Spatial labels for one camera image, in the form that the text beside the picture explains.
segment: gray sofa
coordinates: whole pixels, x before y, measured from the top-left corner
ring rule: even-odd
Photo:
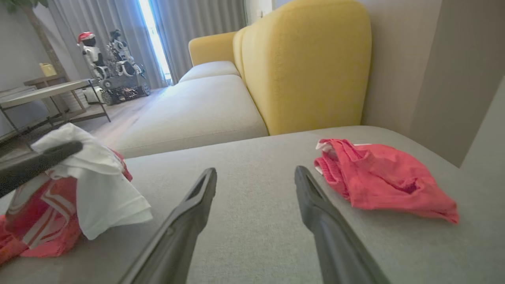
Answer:
[[[460,223],[352,208],[313,167],[321,138],[380,143],[424,163],[458,204]],[[368,126],[260,137],[127,159],[133,184],[153,207],[146,224],[111,228],[58,258],[17,258],[2,283],[116,283],[201,172],[215,167],[216,196],[198,237],[187,283],[321,283],[312,233],[302,223],[294,184],[306,166],[377,260],[391,283],[502,283],[503,191],[395,132]]]

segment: tree trunk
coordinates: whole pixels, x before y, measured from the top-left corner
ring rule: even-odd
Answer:
[[[60,59],[56,55],[55,49],[51,45],[51,42],[47,38],[47,35],[44,31],[44,27],[42,27],[39,19],[33,12],[33,7],[29,5],[22,5],[21,9],[23,12],[25,12],[26,16],[28,17],[28,20],[33,26],[33,29],[35,29],[35,32],[38,35],[38,38],[40,39],[40,42],[42,42],[42,46],[45,49],[45,52],[49,56],[49,59],[51,60],[51,63],[55,67],[56,72],[58,75],[63,75],[67,81],[69,81],[67,77],[67,72],[65,72],[65,69],[63,68],[62,63],[60,62]]]

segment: yellow container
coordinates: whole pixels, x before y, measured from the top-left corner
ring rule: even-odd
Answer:
[[[54,76],[57,74],[54,66],[49,63],[39,63],[39,66],[42,69],[44,76],[46,77]]]

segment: robot wearing santa hat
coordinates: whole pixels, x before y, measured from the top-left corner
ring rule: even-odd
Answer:
[[[96,47],[95,35],[92,32],[84,32],[77,38],[77,45],[82,46],[82,54],[91,72],[98,80],[110,78],[111,73],[104,62],[100,49]]]

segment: gray seat cushion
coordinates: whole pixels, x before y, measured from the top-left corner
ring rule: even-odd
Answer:
[[[179,83],[220,75],[235,75],[240,77],[237,67],[230,61],[213,61],[207,62],[200,65],[192,67],[182,78]]]
[[[352,208],[313,167],[321,138],[380,143],[414,155],[458,203],[461,222]],[[321,283],[312,233],[302,223],[294,169],[306,166],[391,283],[501,283],[504,193],[395,132],[368,126],[261,137],[128,159],[153,207],[147,224],[111,228],[59,258],[18,258],[0,279],[18,283],[116,283],[201,172],[215,167],[216,196],[196,242],[187,283]]]
[[[179,83],[119,139],[126,158],[267,136],[247,88],[235,75]]]

